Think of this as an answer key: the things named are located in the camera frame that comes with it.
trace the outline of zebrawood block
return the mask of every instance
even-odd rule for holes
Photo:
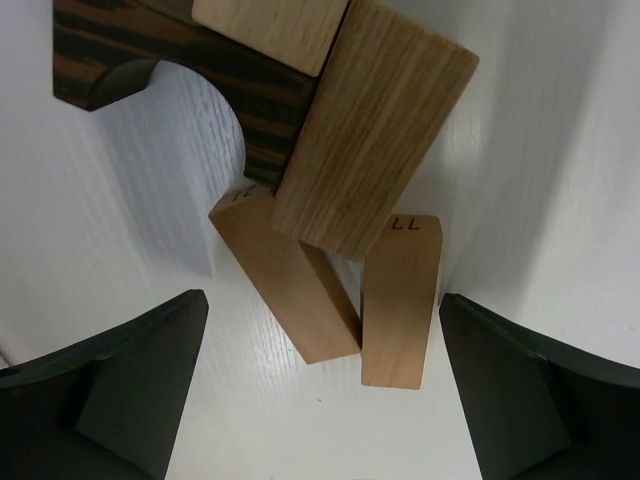
[[[359,353],[360,320],[329,260],[273,231],[273,204],[251,187],[223,197],[209,218],[307,363]]]
[[[420,388],[441,249],[436,217],[392,215],[367,255],[363,385]]]
[[[146,88],[159,60],[209,80],[231,105],[246,143],[245,175],[276,185],[316,80],[206,28],[182,21],[179,0],[55,0],[53,89],[96,110]]]
[[[348,0],[194,0],[193,19],[317,76]]]
[[[278,189],[273,227],[364,258],[477,63],[401,15],[354,0]]]

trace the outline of rectangular wooden block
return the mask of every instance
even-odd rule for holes
[[[194,0],[193,19],[307,75],[324,65],[348,0]]]
[[[477,63],[401,15],[354,0],[278,189],[273,227],[364,258]]]
[[[269,226],[262,187],[223,197],[209,218],[307,363],[360,352],[361,325],[325,254]]]
[[[177,18],[186,23],[193,23],[191,9],[193,0],[140,0],[141,3],[158,10],[159,12]]]
[[[420,388],[441,250],[436,217],[392,215],[367,255],[363,385]]]

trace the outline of curved notch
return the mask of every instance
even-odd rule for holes
[[[159,60],[211,82],[238,117],[245,175],[276,186],[317,79],[137,0],[54,1],[53,89],[95,110],[146,88]]]

